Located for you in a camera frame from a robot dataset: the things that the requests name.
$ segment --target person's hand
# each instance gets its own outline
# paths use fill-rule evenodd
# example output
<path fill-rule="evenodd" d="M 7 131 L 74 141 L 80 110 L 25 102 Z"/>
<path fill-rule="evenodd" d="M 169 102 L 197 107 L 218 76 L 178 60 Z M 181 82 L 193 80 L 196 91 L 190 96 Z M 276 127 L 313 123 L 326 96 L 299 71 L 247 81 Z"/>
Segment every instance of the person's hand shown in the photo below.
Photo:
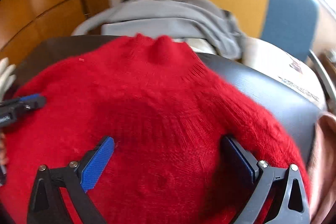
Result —
<path fill-rule="evenodd" d="M 5 134 L 0 133 L 0 165 L 6 165 L 8 158 L 6 157 L 6 138 Z"/>

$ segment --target blue panel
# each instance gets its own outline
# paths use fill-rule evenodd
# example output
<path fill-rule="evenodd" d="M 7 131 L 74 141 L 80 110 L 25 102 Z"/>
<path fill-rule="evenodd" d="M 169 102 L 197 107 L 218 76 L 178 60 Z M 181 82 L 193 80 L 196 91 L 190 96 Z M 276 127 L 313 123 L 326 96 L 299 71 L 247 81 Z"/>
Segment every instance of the blue panel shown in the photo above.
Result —
<path fill-rule="evenodd" d="M 36 94 L 32 94 L 32 95 L 28 95 L 28 96 L 25 96 L 25 97 L 21 97 L 19 99 L 20 102 L 23 102 L 23 101 L 26 101 L 26 100 L 31 100 L 31 99 L 35 99 L 37 97 L 40 97 L 40 94 L 36 93 Z"/>
<path fill-rule="evenodd" d="M 247 159 L 236 147 L 233 141 L 224 136 L 221 142 L 222 149 L 230 155 L 231 164 L 235 167 L 235 170 L 239 173 L 239 179 L 245 187 L 252 187 L 254 180 L 253 168 L 250 166 Z"/>
<path fill-rule="evenodd" d="M 85 193 L 95 187 L 99 177 L 109 162 L 113 151 L 114 140 L 111 137 L 108 137 L 82 172 L 81 185 Z"/>
<path fill-rule="evenodd" d="M 314 38 L 318 6 L 314 0 L 269 0 L 260 39 L 305 61 Z"/>

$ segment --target ribbed knit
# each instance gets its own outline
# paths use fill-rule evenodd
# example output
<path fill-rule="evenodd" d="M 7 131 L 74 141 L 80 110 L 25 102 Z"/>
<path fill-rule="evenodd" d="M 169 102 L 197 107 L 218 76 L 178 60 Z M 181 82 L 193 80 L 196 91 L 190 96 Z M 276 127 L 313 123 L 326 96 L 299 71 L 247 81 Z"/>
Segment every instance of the ribbed knit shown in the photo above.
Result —
<path fill-rule="evenodd" d="M 7 135 L 8 184 L 0 188 L 17 224 L 26 223 L 38 166 L 79 160 L 104 135 L 115 152 L 88 194 L 107 223 L 229 223 L 250 192 L 220 157 L 228 133 L 258 160 L 297 164 L 309 190 L 299 150 L 272 115 L 169 37 L 122 37 L 68 58 L 17 95 L 32 93 L 47 104 Z"/>

